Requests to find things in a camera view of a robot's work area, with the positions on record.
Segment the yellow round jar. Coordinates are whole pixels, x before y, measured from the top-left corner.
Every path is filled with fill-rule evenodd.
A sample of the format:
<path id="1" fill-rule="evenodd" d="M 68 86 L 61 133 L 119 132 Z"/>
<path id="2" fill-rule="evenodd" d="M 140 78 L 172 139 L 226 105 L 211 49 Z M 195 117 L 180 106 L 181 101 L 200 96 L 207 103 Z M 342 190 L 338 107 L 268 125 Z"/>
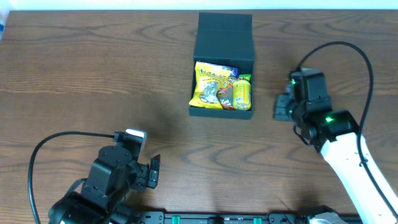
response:
<path id="1" fill-rule="evenodd" d="M 233 107 L 235 110 L 247 111 L 251 108 L 251 84 L 247 80 L 233 83 Z"/>

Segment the colourful Haribo gummy bag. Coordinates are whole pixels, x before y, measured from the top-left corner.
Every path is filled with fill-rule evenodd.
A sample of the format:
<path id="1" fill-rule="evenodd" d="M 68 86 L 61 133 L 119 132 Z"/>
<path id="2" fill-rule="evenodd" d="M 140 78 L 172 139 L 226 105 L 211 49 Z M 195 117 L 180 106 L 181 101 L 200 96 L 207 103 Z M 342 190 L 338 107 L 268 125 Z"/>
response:
<path id="1" fill-rule="evenodd" d="M 233 83 L 237 80 L 247 80 L 250 82 L 251 74 L 242 74 L 238 78 L 229 77 L 220 88 L 217 97 L 225 110 L 235 110 L 233 107 Z"/>

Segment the dark blue chocolate bar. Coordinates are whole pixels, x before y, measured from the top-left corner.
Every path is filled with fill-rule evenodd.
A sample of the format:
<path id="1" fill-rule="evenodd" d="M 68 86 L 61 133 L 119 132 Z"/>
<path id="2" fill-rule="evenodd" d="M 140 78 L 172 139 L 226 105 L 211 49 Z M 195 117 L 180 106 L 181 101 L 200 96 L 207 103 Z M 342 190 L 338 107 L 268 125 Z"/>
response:
<path id="1" fill-rule="evenodd" d="M 239 77 L 239 69 L 236 67 L 222 66 L 222 69 L 228 73 L 229 77 L 233 77 L 233 78 Z"/>

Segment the yellow sunflower seed bag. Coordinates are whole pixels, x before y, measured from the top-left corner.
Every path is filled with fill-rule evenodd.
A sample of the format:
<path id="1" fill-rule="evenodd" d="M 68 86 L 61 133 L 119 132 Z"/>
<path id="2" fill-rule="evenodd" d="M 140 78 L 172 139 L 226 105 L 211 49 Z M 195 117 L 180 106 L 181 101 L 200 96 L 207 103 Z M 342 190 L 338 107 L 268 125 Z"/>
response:
<path id="1" fill-rule="evenodd" d="M 190 106 L 222 110 L 217 97 L 221 86 L 227 81 L 231 70 L 221 65 L 197 61 L 195 64 L 196 86 Z"/>

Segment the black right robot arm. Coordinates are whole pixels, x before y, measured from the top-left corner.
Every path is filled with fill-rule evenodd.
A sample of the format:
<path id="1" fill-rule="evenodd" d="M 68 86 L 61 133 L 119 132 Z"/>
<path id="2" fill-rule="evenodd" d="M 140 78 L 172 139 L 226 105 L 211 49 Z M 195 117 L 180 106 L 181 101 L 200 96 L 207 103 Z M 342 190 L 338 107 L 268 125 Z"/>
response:
<path id="1" fill-rule="evenodd" d="M 360 126 L 333 110 L 324 87 L 293 86 L 277 96 L 274 119 L 291 121 L 298 137 L 334 170 L 363 223 L 397 223 L 397 195 L 376 165 Z"/>

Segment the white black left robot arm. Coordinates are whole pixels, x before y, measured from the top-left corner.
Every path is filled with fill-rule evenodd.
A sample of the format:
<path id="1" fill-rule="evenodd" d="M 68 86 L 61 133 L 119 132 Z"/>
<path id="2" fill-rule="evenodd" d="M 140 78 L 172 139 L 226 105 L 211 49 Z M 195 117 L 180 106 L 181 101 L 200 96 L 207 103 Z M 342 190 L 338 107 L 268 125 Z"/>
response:
<path id="1" fill-rule="evenodd" d="M 137 162 L 139 152 L 120 146 L 99 150 L 86 179 L 73 183 L 68 192 L 53 205 L 50 223 L 139 223 L 140 213 L 124 203 L 131 190 L 157 187 L 160 155 L 150 164 Z"/>

